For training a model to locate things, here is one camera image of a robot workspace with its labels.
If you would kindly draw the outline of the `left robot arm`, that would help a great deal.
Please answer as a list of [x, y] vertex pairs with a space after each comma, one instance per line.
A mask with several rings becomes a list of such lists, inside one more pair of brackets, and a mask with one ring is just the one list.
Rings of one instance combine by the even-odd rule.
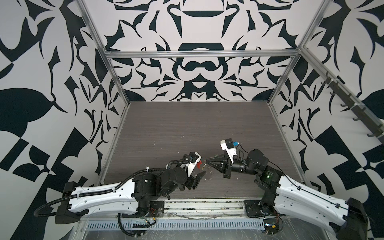
[[97, 187], [78, 187], [65, 184], [61, 198], [38, 207], [37, 218], [55, 217], [58, 225], [72, 224], [84, 216], [117, 214], [128, 218], [146, 216], [150, 202], [170, 198], [176, 191], [194, 190], [206, 172], [193, 176], [193, 167], [140, 170], [124, 181]]

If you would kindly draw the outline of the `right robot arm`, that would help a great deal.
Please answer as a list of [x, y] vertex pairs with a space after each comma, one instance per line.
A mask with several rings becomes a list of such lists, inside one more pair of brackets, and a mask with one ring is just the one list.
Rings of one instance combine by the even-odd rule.
[[206, 163], [227, 179], [232, 173], [255, 177], [265, 193], [260, 201], [245, 201], [249, 218], [291, 216], [333, 233], [338, 240], [368, 239], [369, 217], [360, 201], [334, 198], [295, 181], [269, 166], [260, 150], [250, 151], [245, 159], [225, 152]]

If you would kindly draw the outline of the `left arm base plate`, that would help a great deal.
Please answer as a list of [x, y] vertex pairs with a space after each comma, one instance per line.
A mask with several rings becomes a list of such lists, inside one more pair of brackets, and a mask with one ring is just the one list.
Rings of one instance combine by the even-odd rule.
[[136, 215], [138, 217], [156, 217], [164, 213], [164, 201], [139, 202]]

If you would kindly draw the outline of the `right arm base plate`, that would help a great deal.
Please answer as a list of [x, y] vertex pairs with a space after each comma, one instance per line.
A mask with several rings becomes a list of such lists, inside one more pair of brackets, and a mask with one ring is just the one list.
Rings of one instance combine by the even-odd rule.
[[271, 214], [268, 208], [260, 204], [260, 200], [245, 200], [245, 211], [249, 218], [261, 218]]

